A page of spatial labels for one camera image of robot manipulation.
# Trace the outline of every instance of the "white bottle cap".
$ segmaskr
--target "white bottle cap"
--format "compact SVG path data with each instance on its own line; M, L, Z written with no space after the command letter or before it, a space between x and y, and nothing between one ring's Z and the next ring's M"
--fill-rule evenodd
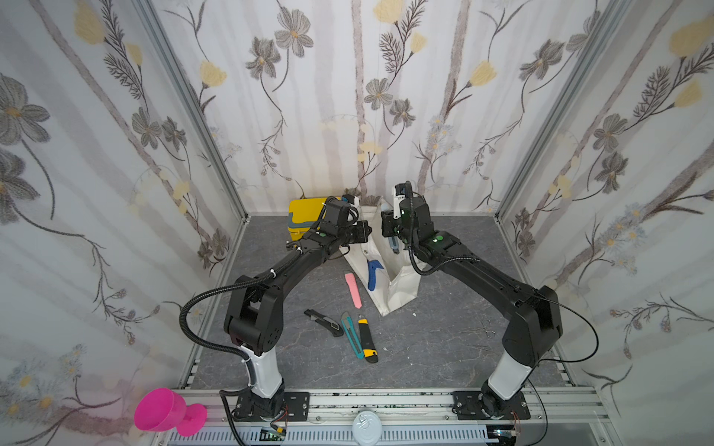
M352 434L360 446L374 446L382 436L382 422L376 413L364 410L352 423Z

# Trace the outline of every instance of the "pink utility knife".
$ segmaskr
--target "pink utility knife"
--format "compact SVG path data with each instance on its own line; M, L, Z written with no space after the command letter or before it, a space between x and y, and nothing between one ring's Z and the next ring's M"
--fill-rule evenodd
M357 289L357 280L355 280L355 275L352 273L345 274L345 280L347 285L350 287L350 294L352 295L352 302L355 304L355 308L362 308L362 299L359 297L359 290Z

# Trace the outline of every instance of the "white bag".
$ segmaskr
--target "white bag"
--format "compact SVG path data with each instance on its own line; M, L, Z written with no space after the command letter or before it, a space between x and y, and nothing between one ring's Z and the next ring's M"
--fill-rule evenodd
M369 235L367 243L352 245L345 259L362 281L379 313L385 316L416 298L421 276L412 267L409 253L403 249L403 243L398 242L399 254L395 254L389 245L389 239L382 237L380 210L383 203L386 203L384 199L380 200L379 206L360 207L360 219L368 221L372 234ZM347 248L340 249L343 253L347 251ZM382 268L375 269L375 286L373 290L369 290L368 263L373 260L377 260ZM426 266L419 260L416 262L421 269Z

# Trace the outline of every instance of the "mounting plate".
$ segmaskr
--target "mounting plate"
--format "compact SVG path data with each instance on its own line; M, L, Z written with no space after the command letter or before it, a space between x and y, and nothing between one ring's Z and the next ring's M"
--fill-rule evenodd
M478 399L480 394L480 391L452 393L453 407L451 411L456 414L459 420L492 420L493 418L481 411L481 401ZM513 420L514 416L511 412L515 412L521 420L531 418L531 412L528 410L523 392L516 393L508 401L506 412L501 420Z
M233 410L233 421L265 421L258 415L252 415L251 391L238 396ZM285 404L288 407L288 422L307 421L310 410L310 392L285 392Z

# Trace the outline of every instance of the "yellow utility knife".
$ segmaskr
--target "yellow utility knife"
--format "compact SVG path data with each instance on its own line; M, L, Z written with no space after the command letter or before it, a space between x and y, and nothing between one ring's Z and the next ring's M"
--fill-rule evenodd
M364 358L368 363L376 363L378 361L377 349L374 347L372 333L369 331L367 319L362 315L359 317L359 337L360 344L362 344L362 351L364 352Z

